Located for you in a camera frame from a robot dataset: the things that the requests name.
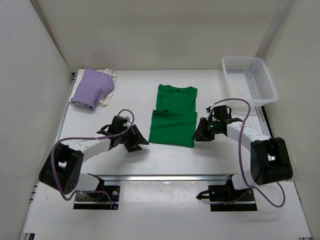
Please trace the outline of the cream white t-shirt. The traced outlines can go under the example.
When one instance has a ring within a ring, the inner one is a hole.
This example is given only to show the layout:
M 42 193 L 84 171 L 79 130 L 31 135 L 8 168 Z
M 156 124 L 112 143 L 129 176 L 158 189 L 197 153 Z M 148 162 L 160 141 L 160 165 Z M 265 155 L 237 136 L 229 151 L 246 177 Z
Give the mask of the cream white t-shirt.
M 112 75 L 86 68 L 70 102 L 82 104 L 94 110 L 114 88 L 115 83 Z

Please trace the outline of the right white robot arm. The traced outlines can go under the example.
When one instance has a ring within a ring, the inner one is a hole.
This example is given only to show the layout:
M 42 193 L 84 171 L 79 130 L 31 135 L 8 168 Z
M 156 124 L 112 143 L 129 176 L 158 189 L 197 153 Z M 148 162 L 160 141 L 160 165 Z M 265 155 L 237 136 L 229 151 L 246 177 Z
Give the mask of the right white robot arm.
M 242 119 L 232 117 L 232 110 L 227 105 L 215 106 L 208 117 L 202 117 L 192 139 L 197 142 L 211 142 L 217 134 L 237 141 L 238 150 L 244 147 L 250 152 L 248 169 L 243 168 L 228 180 L 233 189 L 239 191 L 290 180 L 293 177 L 285 140 L 263 135 L 245 126 Z

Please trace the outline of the green t-shirt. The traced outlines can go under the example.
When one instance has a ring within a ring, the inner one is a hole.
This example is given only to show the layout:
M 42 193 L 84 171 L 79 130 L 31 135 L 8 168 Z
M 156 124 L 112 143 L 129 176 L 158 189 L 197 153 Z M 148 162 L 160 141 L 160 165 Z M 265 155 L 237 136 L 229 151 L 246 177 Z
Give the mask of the green t-shirt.
M 157 90 L 155 110 L 152 111 L 148 141 L 193 148 L 196 131 L 196 99 L 198 89 L 160 84 Z

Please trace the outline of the purple t-shirt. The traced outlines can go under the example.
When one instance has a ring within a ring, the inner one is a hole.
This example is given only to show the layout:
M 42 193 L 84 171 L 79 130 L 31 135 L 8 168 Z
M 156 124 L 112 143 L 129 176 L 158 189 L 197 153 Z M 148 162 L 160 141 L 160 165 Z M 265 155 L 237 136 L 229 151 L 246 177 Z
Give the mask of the purple t-shirt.
M 110 69 L 80 69 L 71 91 L 69 102 L 90 110 L 109 104 L 115 89 L 116 75 Z

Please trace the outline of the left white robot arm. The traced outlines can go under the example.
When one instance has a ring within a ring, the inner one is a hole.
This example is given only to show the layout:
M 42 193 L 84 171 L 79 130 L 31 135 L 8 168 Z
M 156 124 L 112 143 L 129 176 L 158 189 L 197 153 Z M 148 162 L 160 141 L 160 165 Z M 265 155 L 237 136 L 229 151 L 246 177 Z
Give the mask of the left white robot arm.
M 55 143 L 38 180 L 66 196 L 76 189 L 85 161 L 119 145 L 132 153 L 149 144 L 138 127 L 120 115 L 114 116 L 111 124 L 103 126 L 97 134 L 96 137 L 66 137 Z

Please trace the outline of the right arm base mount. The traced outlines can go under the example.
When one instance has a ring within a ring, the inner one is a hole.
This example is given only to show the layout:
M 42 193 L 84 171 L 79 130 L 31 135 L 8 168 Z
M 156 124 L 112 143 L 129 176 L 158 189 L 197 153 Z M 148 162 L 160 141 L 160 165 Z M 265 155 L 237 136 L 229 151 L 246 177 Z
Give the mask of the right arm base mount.
M 224 184 L 208 185 L 207 190 L 201 191 L 197 200 L 209 200 L 211 212 L 255 212 L 258 210 L 252 188 L 237 190 L 231 177 Z

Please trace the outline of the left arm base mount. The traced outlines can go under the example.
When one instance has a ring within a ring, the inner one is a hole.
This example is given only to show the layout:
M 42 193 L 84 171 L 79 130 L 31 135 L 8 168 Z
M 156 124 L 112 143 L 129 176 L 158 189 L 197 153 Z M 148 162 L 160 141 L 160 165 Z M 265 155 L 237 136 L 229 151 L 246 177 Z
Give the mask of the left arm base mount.
M 75 210 L 110 210 L 119 209 L 121 182 L 104 176 L 83 174 L 80 176 L 75 194 Z

